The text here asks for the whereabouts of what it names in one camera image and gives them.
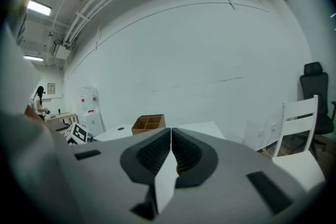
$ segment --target fluorescent light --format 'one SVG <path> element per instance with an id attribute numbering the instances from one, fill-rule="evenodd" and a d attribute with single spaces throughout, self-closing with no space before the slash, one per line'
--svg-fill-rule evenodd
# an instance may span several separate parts
<path id="1" fill-rule="evenodd" d="M 43 62 L 43 58 L 24 55 L 23 58 L 33 61 Z"/>
<path id="2" fill-rule="evenodd" d="M 40 4 L 40 3 L 37 3 L 37 2 L 32 1 L 32 0 L 29 0 L 28 8 L 32 9 L 36 12 L 40 12 L 40 13 L 42 13 L 44 15 L 47 15 L 47 16 L 49 16 L 50 12 L 51 12 L 50 7 L 48 7 L 46 5 L 43 5 L 43 4 Z"/>

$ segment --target floor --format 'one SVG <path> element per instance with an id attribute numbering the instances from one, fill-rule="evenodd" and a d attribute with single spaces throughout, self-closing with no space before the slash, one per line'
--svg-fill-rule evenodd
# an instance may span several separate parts
<path id="1" fill-rule="evenodd" d="M 322 146 L 316 145 L 316 151 L 317 151 L 317 162 L 320 165 L 325 178 L 328 180 L 332 172 L 336 168 L 334 167 L 336 161 L 336 141 L 322 135 L 316 135 L 316 139 L 327 144 L 325 151 L 322 151 Z M 299 138 L 295 138 L 292 141 L 291 135 L 285 136 L 282 140 L 278 156 L 289 155 L 291 151 L 300 143 L 302 143 L 302 140 Z M 304 147 L 295 151 L 294 153 L 301 152 L 303 148 Z M 273 156 L 274 150 L 275 146 L 267 149 L 266 152 L 271 156 Z M 267 155 L 265 152 L 262 152 L 261 154 L 266 158 L 271 159 L 271 157 Z"/>

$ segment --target black office chair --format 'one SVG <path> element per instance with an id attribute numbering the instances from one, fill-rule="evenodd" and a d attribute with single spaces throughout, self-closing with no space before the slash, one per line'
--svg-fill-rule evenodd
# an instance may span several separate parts
<path id="1" fill-rule="evenodd" d="M 332 117 L 328 117 L 328 102 L 327 102 L 327 96 L 328 96 L 328 74 L 323 72 L 322 66 L 320 62 L 312 62 L 304 65 L 304 75 L 300 77 L 300 82 L 303 90 L 303 98 L 304 99 L 310 99 L 313 98 L 314 94 L 317 94 L 319 97 L 319 103 L 318 103 L 318 115 L 316 120 L 316 126 L 315 126 L 315 133 L 316 134 L 329 134 L 334 131 L 334 124 L 333 120 L 335 117 L 335 111 L 336 111 L 336 102 L 333 101 L 332 104 L 334 105 L 334 110 L 332 113 Z M 296 147 L 293 152 L 301 147 L 303 147 L 306 144 L 307 136 L 303 135 L 293 135 L 294 137 L 303 139 L 304 142 L 302 142 L 298 147 Z M 313 155 L 315 158 L 316 155 L 316 148 L 315 144 L 322 145 L 322 150 L 326 150 L 326 143 L 323 143 L 313 137 L 312 143 L 311 143 L 311 149 L 313 151 Z"/>

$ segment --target chair backrest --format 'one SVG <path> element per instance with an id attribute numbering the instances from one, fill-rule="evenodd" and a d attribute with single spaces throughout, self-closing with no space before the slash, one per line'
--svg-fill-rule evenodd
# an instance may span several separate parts
<path id="1" fill-rule="evenodd" d="M 323 72 L 319 62 L 304 65 L 304 75 L 300 77 L 303 98 L 319 96 L 318 114 L 328 114 L 328 74 Z"/>
<path id="2" fill-rule="evenodd" d="M 314 95 L 314 98 L 298 101 L 283 103 L 282 108 L 282 126 L 280 138 L 278 140 L 277 146 L 274 151 L 273 157 L 276 157 L 279 153 L 282 138 L 285 135 L 297 134 L 305 131 L 310 131 L 307 139 L 306 146 L 303 151 L 309 149 L 311 140 L 314 135 L 316 118 L 317 118 L 317 108 L 318 108 L 318 99 L 317 95 Z M 309 115 L 304 118 L 297 118 L 300 116 Z"/>

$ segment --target black hair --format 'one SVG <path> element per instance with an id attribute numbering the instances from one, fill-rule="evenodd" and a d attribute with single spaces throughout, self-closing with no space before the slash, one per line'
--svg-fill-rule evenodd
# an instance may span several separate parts
<path id="1" fill-rule="evenodd" d="M 39 86 L 36 90 L 35 95 L 37 94 L 40 97 L 40 104 L 42 105 L 42 94 L 44 92 L 44 88 L 42 86 Z"/>

